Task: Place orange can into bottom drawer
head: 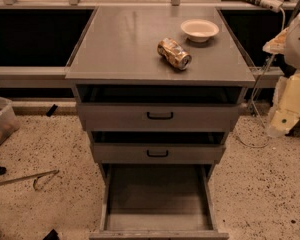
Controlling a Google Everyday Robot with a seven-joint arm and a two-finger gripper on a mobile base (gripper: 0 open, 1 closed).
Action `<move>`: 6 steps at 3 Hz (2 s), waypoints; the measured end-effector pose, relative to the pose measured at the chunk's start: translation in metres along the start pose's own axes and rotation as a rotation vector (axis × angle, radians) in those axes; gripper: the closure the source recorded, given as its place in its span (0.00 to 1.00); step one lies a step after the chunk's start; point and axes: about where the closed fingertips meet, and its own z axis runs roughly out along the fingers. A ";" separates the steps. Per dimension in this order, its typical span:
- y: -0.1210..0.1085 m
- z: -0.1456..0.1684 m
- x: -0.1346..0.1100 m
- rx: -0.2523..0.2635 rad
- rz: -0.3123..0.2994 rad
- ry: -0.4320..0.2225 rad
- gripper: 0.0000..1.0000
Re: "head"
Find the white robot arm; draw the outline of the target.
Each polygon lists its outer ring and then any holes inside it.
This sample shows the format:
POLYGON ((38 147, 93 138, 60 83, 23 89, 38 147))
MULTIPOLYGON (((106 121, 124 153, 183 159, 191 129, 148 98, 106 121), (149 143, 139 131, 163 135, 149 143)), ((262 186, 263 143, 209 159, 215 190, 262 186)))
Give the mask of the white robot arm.
POLYGON ((266 132, 270 137, 287 134, 300 120, 300 12, 287 28, 268 41, 263 50, 282 54, 284 62, 296 69, 288 77, 280 77, 273 96, 266 132))

